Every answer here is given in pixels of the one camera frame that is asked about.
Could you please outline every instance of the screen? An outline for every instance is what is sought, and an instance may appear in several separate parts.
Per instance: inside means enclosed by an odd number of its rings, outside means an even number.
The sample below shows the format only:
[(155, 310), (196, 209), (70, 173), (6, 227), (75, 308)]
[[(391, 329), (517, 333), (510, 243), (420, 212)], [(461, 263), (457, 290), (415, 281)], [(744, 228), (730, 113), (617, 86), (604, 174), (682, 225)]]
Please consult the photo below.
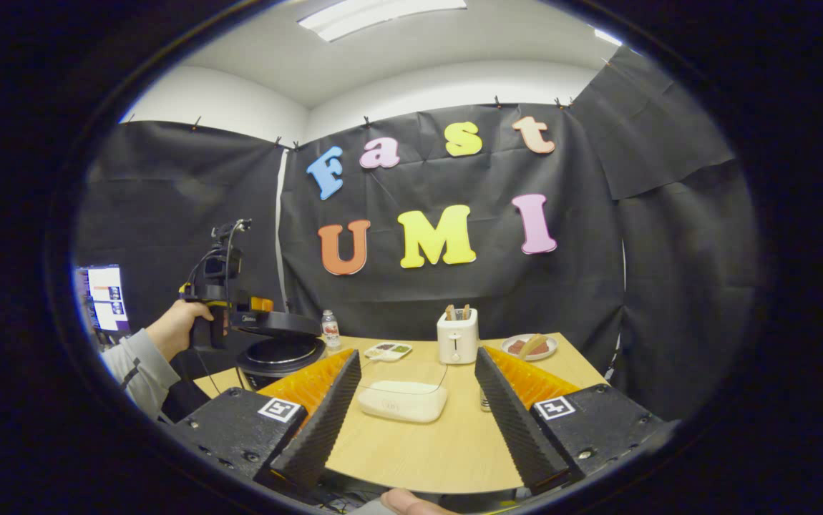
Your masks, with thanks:
[(94, 329), (128, 332), (128, 316), (117, 265), (78, 268), (78, 293), (85, 297)]

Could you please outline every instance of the hand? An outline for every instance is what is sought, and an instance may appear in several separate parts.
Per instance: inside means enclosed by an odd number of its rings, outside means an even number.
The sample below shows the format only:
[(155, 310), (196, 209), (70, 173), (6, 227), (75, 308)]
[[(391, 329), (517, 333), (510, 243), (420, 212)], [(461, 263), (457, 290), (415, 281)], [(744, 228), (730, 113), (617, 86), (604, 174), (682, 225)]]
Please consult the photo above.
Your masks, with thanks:
[(215, 320), (205, 304), (186, 303), (185, 300), (179, 299), (157, 319), (157, 322), (144, 329), (167, 363), (173, 356), (189, 348), (189, 329), (192, 329), (197, 316)]
[(379, 496), (379, 502), (397, 515), (457, 515), (430, 501), (418, 499), (406, 489), (392, 489)]

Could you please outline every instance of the black backdrop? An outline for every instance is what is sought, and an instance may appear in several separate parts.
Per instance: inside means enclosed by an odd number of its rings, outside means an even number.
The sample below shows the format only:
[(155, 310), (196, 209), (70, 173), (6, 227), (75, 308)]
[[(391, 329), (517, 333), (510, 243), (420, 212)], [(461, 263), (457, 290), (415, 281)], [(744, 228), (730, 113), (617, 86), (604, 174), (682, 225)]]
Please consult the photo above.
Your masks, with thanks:
[(687, 417), (726, 375), (764, 299), (741, 163), (682, 85), (622, 46), (575, 99), (625, 245), (612, 382), (664, 418)]
[[(534, 117), (547, 124), (551, 154), (526, 148), (512, 124)], [(450, 157), (444, 128), (470, 121), (483, 147)], [(364, 144), (399, 141), (399, 164), (360, 167)], [(344, 184), (324, 201), (306, 173), (329, 147), (343, 151)], [(510, 201), (542, 193), (551, 253), (526, 255), (522, 218)], [(424, 212), (437, 226), (449, 205), (467, 205), (474, 262), (420, 268), (399, 266), (404, 252), (403, 212)], [(334, 276), (320, 261), (323, 225), (371, 222), (368, 260), (358, 273)], [(403, 114), (313, 141), (288, 156), (281, 195), (281, 253), (286, 290), (307, 313), (331, 308), (347, 335), (430, 340), (448, 303), (478, 309), (483, 338), (561, 332), (598, 368), (615, 348), (623, 280), (613, 202), (599, 162), (580, 124), (549, 105), (451, 107)], [(342, 258), (353, 253), (351, 232), (339, 235)]]
[[(128, 322), (149, 325), (178, 298), (180, 285), (211, 247), (212, 227), (252, 218), (237, 232), (244, 253), (240, 280), (231, 281), (281, 309), (274, 249), (275, 193), (281, 147), (244, 134), (169, 122), (117, 126), (91, 164), (77, 221), (75, 261), (116, 263)], [(212, 373), (230, 368), (235, 352), (260, 336), (231, 332), (231, 353), (203, 355)], [(173, 366), (183, 379), (205, 375), (205, 366), (182, 352)], [(189, 414), (205, 400), (189, 381), (170, 389), (165, 411)]]

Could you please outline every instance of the table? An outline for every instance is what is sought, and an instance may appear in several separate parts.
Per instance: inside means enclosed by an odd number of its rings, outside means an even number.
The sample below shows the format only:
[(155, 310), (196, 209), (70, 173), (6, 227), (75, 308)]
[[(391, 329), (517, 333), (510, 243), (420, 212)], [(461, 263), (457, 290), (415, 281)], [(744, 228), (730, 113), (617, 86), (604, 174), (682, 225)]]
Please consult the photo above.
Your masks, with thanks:
[[(558, 350), (549, 358), (531, 362), (578, 388), (587, 388), (605, 379), (561, 335)], [(343, 348), (360, 352), (361, 366), (368, 364), (363, 352), (382, 339), (342, 336)], [(411, 343), (414, 350), (402, 360), (437, 363), (437, 342)], [(500, 348), (503, 339), (482, 340), (483, 346)], [(448, 365), (444, 378), (447, 404), (432, 423), (403, 423), (370, 416), (360, 410), (357, 398), (351, 402), (339, 439), (326, 468), (383, 486), (402, 486), (418, 492), (463, 494), (516, 489), (522, 480), (491, 413), (478, 405), (478, 382), (474, 363)], [(220, 391), (239, 387), (238, 369), (212, 376)], [(195, 379), (208, 397), (218, 392), (209, 378)]]

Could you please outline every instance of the fluorescent light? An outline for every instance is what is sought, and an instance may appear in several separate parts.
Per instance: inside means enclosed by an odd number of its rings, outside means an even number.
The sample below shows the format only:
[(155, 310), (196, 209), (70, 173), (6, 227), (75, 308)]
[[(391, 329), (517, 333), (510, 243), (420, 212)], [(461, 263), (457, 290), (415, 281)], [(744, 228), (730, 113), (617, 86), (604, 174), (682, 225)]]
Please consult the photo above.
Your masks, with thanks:
[(298, 21), (326, 41), (408, 14), (466, 9), (464, 0), (345, 0)]
[(617, 39), (612, 38), (612, 36), (609, 36), (607, 33), (603, 32), (599, 29), (593, 29), (593, 30), (594, 30), (595, 36), (597, 38), (602, 39), (604, 41), (608, 41), (609, 43), (612, 43), (613, 45), (621, 46), (621, 41), (618, 41)]

